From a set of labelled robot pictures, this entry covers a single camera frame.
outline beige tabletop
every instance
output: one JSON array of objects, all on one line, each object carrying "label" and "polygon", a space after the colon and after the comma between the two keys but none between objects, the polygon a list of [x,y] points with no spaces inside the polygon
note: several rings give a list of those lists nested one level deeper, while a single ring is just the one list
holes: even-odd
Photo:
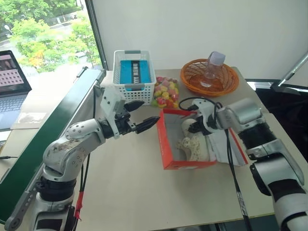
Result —
[{"label": "beige tabletop", "polygon": [[[179,70],[157,71],[156,74],[177,77]],[[190,95],[182,87],[180,94]],[[264,107],[244,80],[234,93],[215,100],[226,105],[243,97],[253,98]],[[282,139],[307,179],[308,165],[301,153],[275,117],[266,113],[265,107],[262,111],[270,129]],[[158,112],[157,108],[142,107],[132,114],[132,119],[140,122]],[[22,147],[16,149],[17,141],[20,146],[25,145],[35,130],[13,131],[1,155],[19,155]],[[271,198],[259,192],[249,165],[235,167],[235,172],[249,216],[272,214]],[[140,135],[109,139],[92,152],[82,221],[77,230],[159,230],[241,218],[229,166],[218,163],[197,170],[163,170],[157,129],[153,127]],[[25,218],[19,230],[26,230],[27,226],[28,218]]]}]

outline laptop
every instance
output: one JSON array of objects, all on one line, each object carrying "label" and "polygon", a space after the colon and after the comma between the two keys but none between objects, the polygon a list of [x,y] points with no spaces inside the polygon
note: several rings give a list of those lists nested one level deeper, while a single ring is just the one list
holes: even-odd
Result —
[{"label": "laptop", "polygon": [[10,129],[31,90],[12,51],[0,51],[0,130]]}]

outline laptop keyboard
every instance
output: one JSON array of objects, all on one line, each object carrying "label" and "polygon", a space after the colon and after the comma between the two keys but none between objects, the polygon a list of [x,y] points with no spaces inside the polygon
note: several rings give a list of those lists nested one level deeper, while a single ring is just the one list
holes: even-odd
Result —
[{"label": "laptop keyboard", "polygon": [[16,98],[0,99],[0,112],[16,111],[21,108],[25,100],[25,96]]}]

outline bottle cap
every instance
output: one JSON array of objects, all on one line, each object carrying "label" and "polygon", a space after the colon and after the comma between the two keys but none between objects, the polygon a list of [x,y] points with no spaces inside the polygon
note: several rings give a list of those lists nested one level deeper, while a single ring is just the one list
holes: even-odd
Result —
[{"label": "bottle cap", "polygon": [[210,54],[208,60],[213,65],[223,65],[225,58],[226,58],[226,56],[224,54],[219,53],[217,51],[213,51]]}]

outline white plastic basket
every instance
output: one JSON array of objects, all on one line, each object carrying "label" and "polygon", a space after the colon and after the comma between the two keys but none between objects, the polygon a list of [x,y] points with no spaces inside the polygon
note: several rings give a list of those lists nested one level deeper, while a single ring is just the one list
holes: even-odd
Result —
[{"label": "white plastic basket", "polygon": [[[146,60],[150,69],[151,83],[137,84],[120,84],[120,70],[122,60]],[[154,86],[156,83],[155,71],[150,60],[148,51],[115,51],[114,68],[113,68],[113,84],[122,92],[127,102],[133,100],[142,100],[144,105],[150,105],[153,97]]]}]

